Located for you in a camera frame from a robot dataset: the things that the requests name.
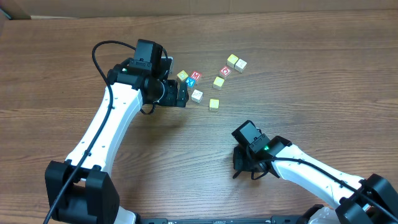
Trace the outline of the white block red side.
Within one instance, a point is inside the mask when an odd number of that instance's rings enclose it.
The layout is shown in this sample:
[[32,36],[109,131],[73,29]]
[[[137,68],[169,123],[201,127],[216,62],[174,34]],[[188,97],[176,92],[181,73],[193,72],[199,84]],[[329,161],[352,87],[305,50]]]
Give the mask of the white block red side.
[[191,99],[196,103],[200,103],[203,99],[203,92],[199,90],[194,90],[191,95]]

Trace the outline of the yellow top block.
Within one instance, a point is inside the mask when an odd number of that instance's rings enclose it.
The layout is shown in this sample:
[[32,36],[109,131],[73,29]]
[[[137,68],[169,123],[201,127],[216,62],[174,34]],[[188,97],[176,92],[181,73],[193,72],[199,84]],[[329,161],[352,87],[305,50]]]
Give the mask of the yellow top block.
[[220,101],[218,99],[210,99],[209,109],[210,111],[218,111],[220,105]]

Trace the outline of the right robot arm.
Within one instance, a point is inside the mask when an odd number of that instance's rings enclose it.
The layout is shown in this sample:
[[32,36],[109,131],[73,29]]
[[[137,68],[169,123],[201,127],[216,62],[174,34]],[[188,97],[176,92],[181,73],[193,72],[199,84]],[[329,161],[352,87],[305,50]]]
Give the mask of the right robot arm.
[[267,174],[293,182],[327,203],[314,205],[297,223],[397,223],[397,191],[377,174],[367,179],[336,170],[304,153],[286,138],[269,139],[250,120],[232,132],[235,177]]

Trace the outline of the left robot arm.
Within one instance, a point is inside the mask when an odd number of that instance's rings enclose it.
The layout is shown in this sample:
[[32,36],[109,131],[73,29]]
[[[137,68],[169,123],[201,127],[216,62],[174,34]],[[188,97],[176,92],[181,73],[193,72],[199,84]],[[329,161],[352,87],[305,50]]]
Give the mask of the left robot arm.
[[106,88],[101,105],[78,145],[63,162],[45,170],[49,212],[44,222],[139,223],[120,205],[111,173],[117,151],[144,105],[184,108],[187,84],[170,80],[174,60],[153,41],[139,39],[132,58],[101,72]]

